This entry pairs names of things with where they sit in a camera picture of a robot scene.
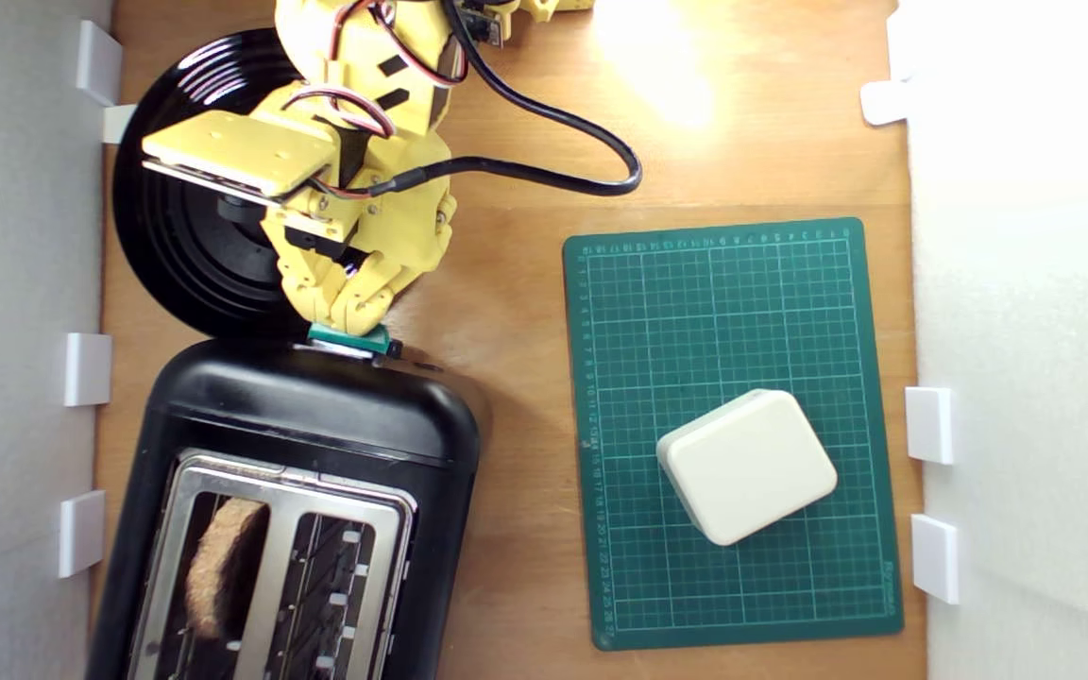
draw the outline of cable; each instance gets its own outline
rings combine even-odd
[[[320,190],[321,194],[329,194],[332,195],[332,197],[337,197],[337,198],[346,198],[348,199],[348,201],[362,201],[362,199],[372,198],[371,194],[369,194],[367,189],[358,189],[358,190],[338,189],[335,188],[335,186],[330,186],[325,182],[321,182],[316,176],[311,176],[310,180],[308,180],[307,182],[308,185],[310,185],[314,189]]]
[[[411,169],[411,171],[391,177],[387,182],[372,185],[371,188],[368,188],[372,197],[380,197],[381,194],[393,193],[393,190],[411,189],[415,186],[436,180],[436,177],[465,172],[484,172],[509,176],[512,180],[554,186],[557,189],[574,190],[574,193],[589,194],[593,197],[622,197],[622,195],[638,189],[638,186],[641,185],[643,174],[641,160],[626,141],[617,137],[616,134],[610,133],[607,128],[602,127],[602,125],[593,124],[593,122],[574,115],[574,113],[549,107],[547,103],[536,102],[536,100],[520,95],[512,87],[506,85],[506,82],[497,77],[497,74],[493,72],[493,69],[490,67],[478,51],[477,44],[472,41],[472,36],[465,25],[465,17],[461,16],[461,10],[459,10],[456,0],[441,0],[441,2],[444,3],[444,13],[447,14],[447,22],[453,26],[453,32],[456,34],[459,45],[461,45],[461,50],[468,57],[469,63],[493,90],[502,98],[508,100],[508,102],[523,109],[523,111],[535,113],[535,115],[541,118],[578,129],[580,133],[588,134],[592,138],[604,143],[613,151],[616,151],[616,154],[626,164],[627,177],[618,182],[599,182],[588,180],[588,177],[548,171],[548,169],[528,166],[528,164],[512,161],[487,159],[483,158],[483,156],[462,156],[459,159],[450,159],[429,164],[429,166]]]
[[[459,85],[459,83],[465,83],[465,78],[468,77],[468,60],[465,57],[465,52],[458,54],[459,63],[457,69],[459,73],[456,77],[450,77],[448,75],[436,72],[435,69],[428,66],[425,61],[419,59],[417,54],[405,42],[401,41],[400,36],[397,35],[396,30],[393,30],[393,23],[388,20],[388,13],[381,13],[381,8],[384,5],[384,0],[375,0],[374,3],[368,5],[368,12],[372,14],[372,21],[375,21],[376,25],[384,27],[384,33],[390,35],[393,39],[393,44],[397,47],[398,54],[401,54],[401,60],[405,60],[407,64],[418,70],[418,72],[424,75],[428,81],[435,83],[437,87],[443,89],[452,89],[454,86]]]
[[[299,102],[301,99],[308,99],[311,97],[329,97],[330,103],[333,107],[337,116],[355,127],[366,129],[368,133],[375,134],[376,137],[382,137],[387,139],[397,134],[397,125],[394,124],[393,119],[390,118],[388,112],[380,108],[380,104],[372,102],[363,95],[358,94],[354,89],[348,87],[342,87],[337,85],[311,85],[308,87],[302,87],[297,91],[294,91],[293,96],[288,98],[288,102],[284,102],[284,106],[280,108],[280,111],[286,111],[292,104]],[[338,108],[338,99],[344,100],[347,103],[354,103],[355,107],[359,107],[363,112],[368,113],[370,119],[362,116],[357,116],[349,111],[343,111]]]

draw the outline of red and white wire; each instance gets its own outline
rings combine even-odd
[[[288,108],[290,104],[299,102],[301,99],[308,99],[311,97],[327,97],[330,99],[330,108],[333,109],[333,115],[337,119],[346,122],[346,124],[354,125],[357,128],[368,131],[376,135],[376,137],[385,138],[393,137],[397,134],[397,124],[394,124],[393,119],[388,115],[388,112],[380,107],[379,103],[372,102],[371,99],[358,94],[349,87],[342,87],[339,85],[310,85],[294,91],[293,96],[288,98],[288,102],[284,104],[284,108]],[[367,116],[357,115],[350,111],[345,111],[338,107],[338,100],[342,102],[354,104],[367,113]]]
[[[368,12],[372,14],[372,21],[375,21],[376,25],[383,27],[384,33],[387,33],[390,38],[393,39],[394,47],[397,48],[398,54],[401,55],[401,60],[406,64],[413,66],[418,70],[420,74],[435,83],[436,87],[442,87],[443,89],[452,89],[454,86],[459,85],[459,83],[465,83],[465,78],[468,77],[468,58],[465,57],[465,51],[459,50],[457,47],[456,60],[458,74],[456,77],[450,77],[436,72],[435,69],[428,66],[425,61],[419,59],[409,47],[406,47],[405,42],[401,42],[400,36],[397,32],[393,29],[392,13],[390,12],[388,4],[385,0],[367,0],[368,1]]]

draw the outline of white panel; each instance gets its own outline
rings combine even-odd
[[[103,144],[120,144],[125,137],[129,121],[133,121],[134,112],[137,112],[136,103],[103,109]]]
[[[102,491],[61,500],[61,537],[57,576],[70,578],[103,559],[104,500]]]
[[[951,391],[905,387],[905,434],[911,457],[953,465]]]
[[[950,36],[911,81],[919,379],[959,459],[926,511],[967,536],[931,678],[1088,677],[1088,1],[919,11]]]
[[[103,109],[74,87],[109,0],[0,0],[0,679],[81,677],[88,581],[58,581],[58,505],[90,490],[95,412],[61,405],[99,324]]]
[[[867,83],[858,90],[867,125],[888,125],[910,118],[910,86],[894,81]]]
[[[103,107],[120,99],[125,50],[95,22],[83,21],[78,32],[77,86]]]
[[[87,654],[89,577],[57,580],[57,537],[0,555],[0,680],[73,680]]]
[[[914,585],[949,605],[959,604],[959,530],[925,514],[915,514],[911,524]]]
[[[111,400],[111,335],[70,333],[65,341],[65,406]]]

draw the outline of wooden surface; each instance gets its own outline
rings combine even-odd
[[[907,518],[923,500],[918,466],[905,457],[902,398],[915,382],[904,131],[869,129],[858,111],[860,85],[888,75],[885,17],[894,2],[598,1],[595,12],[552,25],[519,22],[512,47],[491,60],[527,94],[621,133],[646,164],[643,188],[602,199],[458,177],[448,258],[391,318],[407,344],[478,379],[497,401],[441,677],[924,677],[925,599],[911,585],[907,545]],[[125,102],[208,39],[269,25],[271,11],[272,0],[118,0]],[[511,111],[477,81],[457,90],[442,132],[457,153],[620,172],[609,152]],[[573,233],[834,215],[867,225],[905,632],[598,653],[583,572],[561,242]],[[148,388],[198,336],[139,287],[110,220],[104,242],[103,329],[116,337],[118,358],[96,474],[113,526]]]

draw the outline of green cutting mat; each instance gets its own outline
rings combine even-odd
[[[565,270],[595,645],[901,630],[863,224],[578,236]],[[838,490],[718,547],[687,518],[655,445],[758,387],[798,397]]]

